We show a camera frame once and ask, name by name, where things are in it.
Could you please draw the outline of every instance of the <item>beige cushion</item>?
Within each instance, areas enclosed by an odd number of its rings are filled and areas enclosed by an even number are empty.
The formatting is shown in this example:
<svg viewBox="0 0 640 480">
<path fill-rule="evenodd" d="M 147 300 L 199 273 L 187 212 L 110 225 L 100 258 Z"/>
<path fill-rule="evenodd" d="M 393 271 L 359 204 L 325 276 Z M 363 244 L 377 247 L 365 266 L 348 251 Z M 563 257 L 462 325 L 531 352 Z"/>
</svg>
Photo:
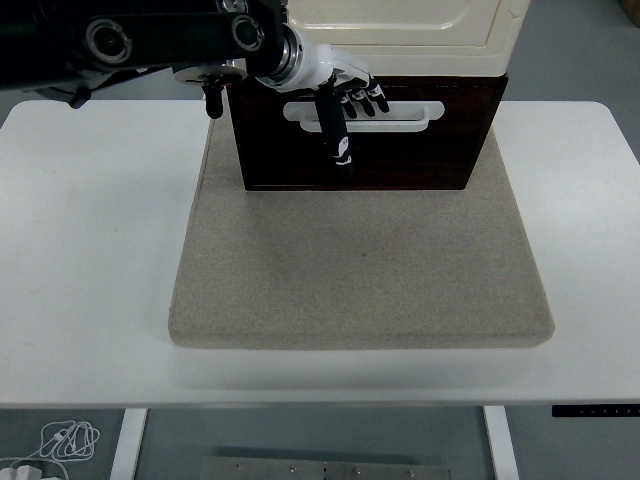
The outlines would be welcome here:
<svg viewBox="0 0 640 480">
<path fill-rule="evenodd" d="M 215 122 L 170 312 L 176 344 L 531 347 L 553 329 L 492 133 L 463 191 L 246 192 L 230 122 Z"/>
</svg>

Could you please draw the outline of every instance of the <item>white handle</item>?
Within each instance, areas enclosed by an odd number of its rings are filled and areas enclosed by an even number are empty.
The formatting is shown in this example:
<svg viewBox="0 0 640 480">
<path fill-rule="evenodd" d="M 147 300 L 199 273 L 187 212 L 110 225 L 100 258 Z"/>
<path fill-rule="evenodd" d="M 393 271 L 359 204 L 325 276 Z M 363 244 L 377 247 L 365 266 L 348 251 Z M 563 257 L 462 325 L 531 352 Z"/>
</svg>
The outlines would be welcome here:
<svg viewBox="0 0 640 480">
<path fill-rule="evenodd" d="M 442 102 L 389 102 L 389 113 L 376 111 L 369 117 L 358 103 L 354 103 L 358 117 L 346 118 L 349 133 L 422 132 L 430 120 L 444 114 Z M 284 106 L 284 117 L 300 122 L 306 132 L 319 133 L 320 122 L 313 102 L 289 102 Z"/>
</svg>

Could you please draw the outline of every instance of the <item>robotic hand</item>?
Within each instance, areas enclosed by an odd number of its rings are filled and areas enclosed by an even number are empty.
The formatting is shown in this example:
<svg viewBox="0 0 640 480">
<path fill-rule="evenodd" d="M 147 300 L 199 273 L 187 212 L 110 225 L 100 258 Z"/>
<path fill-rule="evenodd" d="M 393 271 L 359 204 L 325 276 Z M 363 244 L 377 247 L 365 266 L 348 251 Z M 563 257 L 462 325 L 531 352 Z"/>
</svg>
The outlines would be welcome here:
<svg viewBox="0 0 640 480">
<path fill-rule="evenodd" d="M 335 163 L 353 175 L 342 108 L 389 107 L 367 66 L 313 45 L 286 24 L 286 0 L 3 0 L 0 90 L 23 89 L 79 108 L 95 90 L 172 68 L 199 85 L 212 118 L 222 89 L 247 75 L 279 92 L 313 91 Z"/>
<path fill-rule="evenodd" d="M 320 128 L 330 155 L 346 176 L 354 174 L 349 136 L 342 108 L 350 118 L 356 118 L 352 101 L 359 102 L 365 113 L 373 117 L 375 102 L 381 112 L 389 105 L 366 64 L 349 53 L 331 45 L 314 45 L 300 32 L 284 26 L 285 48 L 281 69 L 258 78 L 278 92 L 311 89 Z"/>
</svg>

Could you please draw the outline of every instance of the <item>dark wooden box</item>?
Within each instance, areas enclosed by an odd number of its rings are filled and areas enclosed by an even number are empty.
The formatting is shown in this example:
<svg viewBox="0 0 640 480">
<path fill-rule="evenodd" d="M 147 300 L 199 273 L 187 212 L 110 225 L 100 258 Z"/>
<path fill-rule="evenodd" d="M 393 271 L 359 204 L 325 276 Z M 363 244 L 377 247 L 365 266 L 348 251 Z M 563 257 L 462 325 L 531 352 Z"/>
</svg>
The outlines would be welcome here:
<svg viewBox="0 0 640 480">
<path fill-rule="evenodd" d="M 338 172 L 321 134 L 305 132 L 284 118 L 290 95 L 253 80 L 229 87 L 246 189 L 463 189 L 504 93 L 506 75 L 379 80 L 390 101 L 440 101 L 445 112 L 419 133 L 351 133 L 356 168 L 351 179 Z"/>
</svg>

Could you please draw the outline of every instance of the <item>white cable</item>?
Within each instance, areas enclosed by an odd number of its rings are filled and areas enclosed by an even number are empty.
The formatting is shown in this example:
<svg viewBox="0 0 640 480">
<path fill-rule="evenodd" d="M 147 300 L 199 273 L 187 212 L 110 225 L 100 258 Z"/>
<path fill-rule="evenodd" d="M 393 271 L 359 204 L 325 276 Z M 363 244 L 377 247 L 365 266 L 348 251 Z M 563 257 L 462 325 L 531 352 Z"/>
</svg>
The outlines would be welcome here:
<svg viewBox="0 0 640 480">
<path fill-rule="evenodd" d="M 45 441 L 47 429 L 62 426 L 48 440 Z M 40 430 L 40 448 L 27 457 L 0 458 L 0 462 L 13 462 L 11 468 L 18 462 L 49 462 L 62 470 L 65 480 L 69 480 L 69 473 L 63 462 L 84 462 L 90 460 L 95 452 L 95 444 L 100 438 L 100 431 L 89 422 L 47 423 Z"/>
<path fill-rule="evenodd" d="M 38 458 L 38 457 L 6 457 L 0 458 L 0 462 L 13 462 L 9 468 L 13 468 L 13 466 L 18 462 L 49 462 L 57 465 L 60 470 L 62 470 L 62 474 L 64 475 L 64 480 L 69 480 L 69 473 L 67 472 L 66 467 L 59 462 L 58 460 L 54 460 L 51 458 Z"/>
</svg>

